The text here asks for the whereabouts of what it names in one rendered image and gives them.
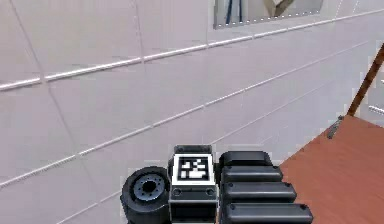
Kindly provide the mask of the brown wooden room door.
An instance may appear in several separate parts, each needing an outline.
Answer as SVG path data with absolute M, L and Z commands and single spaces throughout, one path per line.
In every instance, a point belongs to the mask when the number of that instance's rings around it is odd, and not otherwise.
M 384 64 L 382 44 L 346 115 L 282 163 L 313 224 L 384 224 L 384 128 L 356 116 Z

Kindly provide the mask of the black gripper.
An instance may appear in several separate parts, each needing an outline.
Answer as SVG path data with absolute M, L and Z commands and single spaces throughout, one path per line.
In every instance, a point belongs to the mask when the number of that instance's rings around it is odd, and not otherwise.
M 170 182 L 163 167 L 144 167 L 125 181 L 120 202 L 127 224 L 169 224 Z

